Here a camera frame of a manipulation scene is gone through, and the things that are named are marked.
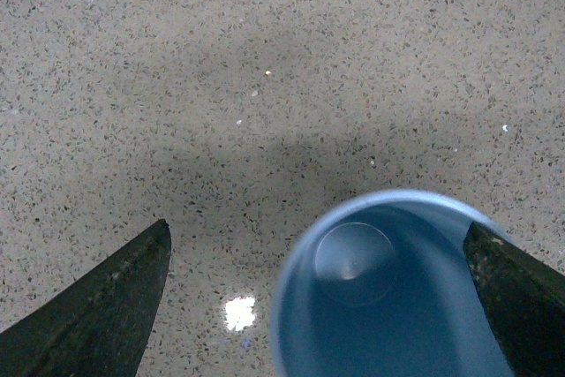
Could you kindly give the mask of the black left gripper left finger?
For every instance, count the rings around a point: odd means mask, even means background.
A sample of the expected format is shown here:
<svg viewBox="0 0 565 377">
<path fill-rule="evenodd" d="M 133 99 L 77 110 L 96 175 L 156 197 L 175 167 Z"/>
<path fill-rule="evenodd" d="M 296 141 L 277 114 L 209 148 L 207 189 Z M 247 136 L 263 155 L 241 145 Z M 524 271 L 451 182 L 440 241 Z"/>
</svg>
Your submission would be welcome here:
<svg viewBox="0 0 565 377">
<path fill-rule="evenodd" d="M 160 219 L 1 334 L 3 376 L 134 376 L 167 281 Z"/>
</svg>

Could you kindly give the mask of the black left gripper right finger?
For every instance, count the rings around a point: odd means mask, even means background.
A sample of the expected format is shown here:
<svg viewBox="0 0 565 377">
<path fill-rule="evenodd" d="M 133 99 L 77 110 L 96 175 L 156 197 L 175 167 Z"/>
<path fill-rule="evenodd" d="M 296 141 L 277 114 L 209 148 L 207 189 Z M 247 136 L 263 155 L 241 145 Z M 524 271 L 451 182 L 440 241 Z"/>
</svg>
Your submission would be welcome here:
<svg viewBox="0 0 565 377">
<path fill-rule="evenodd" d="M 564 375 L 564 275 L 473 222 L 463 252 L 515 376 Z"/>
</svg>

